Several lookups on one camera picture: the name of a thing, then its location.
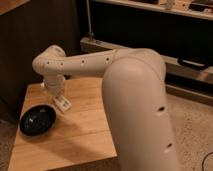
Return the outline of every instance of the wooden table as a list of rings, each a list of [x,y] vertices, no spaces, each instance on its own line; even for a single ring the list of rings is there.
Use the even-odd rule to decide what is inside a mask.
[[[0,0],[0,15],[20,6],[30,0]]]
[[[41,171],[72,166],[110,157],[116,152],[101,98],[100,78],[66,81],[65,97],[72,108],[57,112],[56,123],[47,133],[26,137],[17,130],[9,171]],[[39,84],[29,85],[22,114],[39,104],[50,104]]]

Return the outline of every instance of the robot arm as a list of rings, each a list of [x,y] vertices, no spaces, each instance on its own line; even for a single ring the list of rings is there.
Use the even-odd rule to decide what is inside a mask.
[[[103,76],[102,97],[122,171],[180,171],[167,113],[165,64],[150,49],[65,57],[51,46],[33,61],[54,96],[63,75]]]

